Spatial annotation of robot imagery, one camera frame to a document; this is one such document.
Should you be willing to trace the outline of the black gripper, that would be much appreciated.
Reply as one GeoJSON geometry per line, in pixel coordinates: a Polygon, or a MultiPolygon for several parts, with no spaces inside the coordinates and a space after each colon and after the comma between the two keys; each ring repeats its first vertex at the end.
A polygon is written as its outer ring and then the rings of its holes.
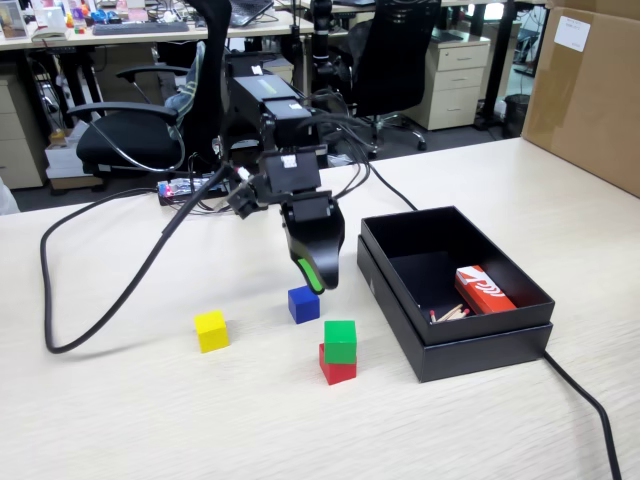
{"type": "Polygon", "coordinates": [[[332,212],[331,193],[319,191],[316,151],[266,152],[260,169],[258,202],[281,206],[289,255],[307,286],[316,295],[335,289],[345,221],[340,212],[332,212]]]}

